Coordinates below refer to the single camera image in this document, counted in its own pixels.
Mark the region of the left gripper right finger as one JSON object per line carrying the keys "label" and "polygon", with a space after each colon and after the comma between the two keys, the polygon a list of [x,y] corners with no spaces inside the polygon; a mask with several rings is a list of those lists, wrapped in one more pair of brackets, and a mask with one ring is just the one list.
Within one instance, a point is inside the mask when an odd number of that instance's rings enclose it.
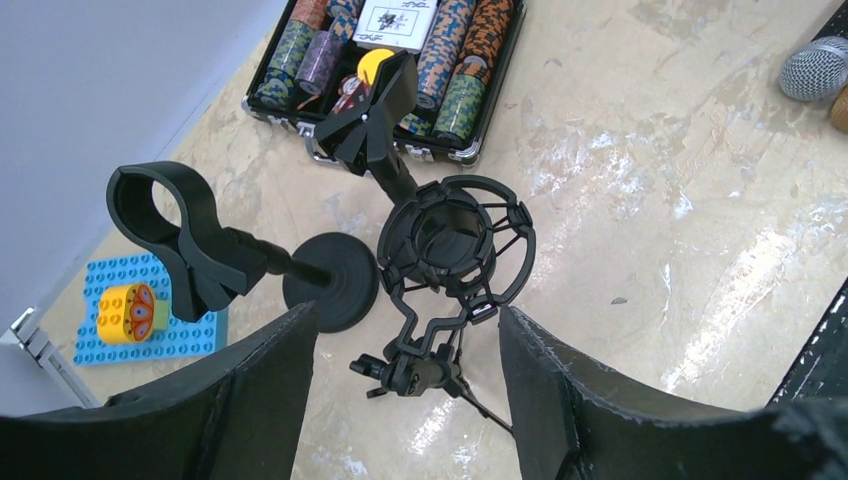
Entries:
{"label": "left gripper right finger", "polygon": [[658,390],[564,343],[520,309],[499,343],[525,479],[843,479],[847,403],[739,412]]}

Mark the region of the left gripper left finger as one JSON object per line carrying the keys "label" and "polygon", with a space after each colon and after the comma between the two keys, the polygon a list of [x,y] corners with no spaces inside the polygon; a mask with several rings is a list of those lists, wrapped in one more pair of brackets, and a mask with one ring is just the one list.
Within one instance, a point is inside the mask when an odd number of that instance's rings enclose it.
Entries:
{"label": "left gripper left finger", "polygon": [[318,335],[301,304],[98,408],[1,421],[5,479],[287,479]]}

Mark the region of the black tripod mic stand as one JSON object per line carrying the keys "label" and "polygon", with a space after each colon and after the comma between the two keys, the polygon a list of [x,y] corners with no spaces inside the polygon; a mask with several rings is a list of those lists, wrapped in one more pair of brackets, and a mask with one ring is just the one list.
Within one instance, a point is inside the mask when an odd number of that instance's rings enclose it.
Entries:
{"label": "black tripod mic stand", "polygon": [[[380,234],[377,260],[383,288],[404,323],[382,358],[363,354],[351,363],[352,371],[380,384],[367,396],[420,397],[429,389],[443,390],[511,433],[464,378],[462,344],[466,327],[494,317],[519,295],[535,256],[530,211],[511,188],[492,178],[449,176],[396,205]],[[424,288],[445,293],[460,310],[429,320],[416,337],[419,317],[404,297]]]}

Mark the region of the black round-base mic stand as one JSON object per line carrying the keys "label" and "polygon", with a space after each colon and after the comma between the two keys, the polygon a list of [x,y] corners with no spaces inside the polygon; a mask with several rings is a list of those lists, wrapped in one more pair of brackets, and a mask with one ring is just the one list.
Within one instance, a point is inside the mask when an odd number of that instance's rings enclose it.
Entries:
{"label": "black round-base mic stand", "polygon": [[377,262],[363,241],[327,232],[288,252],[224,227],[210,185],[185,164],[120,166],[109,179],[106,200],[115,226],[166,268],[172,313],[179,320],[197,322],[227,308],[267,274],[281,277],[288,308],[314,305],[322,333],[355,326],[376,300]]}

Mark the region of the gold microphone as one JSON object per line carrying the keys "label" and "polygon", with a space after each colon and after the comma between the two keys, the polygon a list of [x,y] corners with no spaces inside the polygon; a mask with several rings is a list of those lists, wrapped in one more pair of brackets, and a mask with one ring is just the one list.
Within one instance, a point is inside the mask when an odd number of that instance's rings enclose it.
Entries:
{"label": "gold microphone", "polygon": [[837,130],[848,132],[848,88],[844,87],[831,106],[830,124]]}

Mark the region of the silver-head black microphone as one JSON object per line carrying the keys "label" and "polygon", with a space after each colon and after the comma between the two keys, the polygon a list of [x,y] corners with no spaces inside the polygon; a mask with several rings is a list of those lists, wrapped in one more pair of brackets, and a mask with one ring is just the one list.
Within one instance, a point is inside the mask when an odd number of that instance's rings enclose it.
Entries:
{"label": "silver-head black microphone", "polygon": [[778,77],[782,92],[799,101],[817,101],[837,93],[847,83],[847,39],[819,38],[796,51]]}

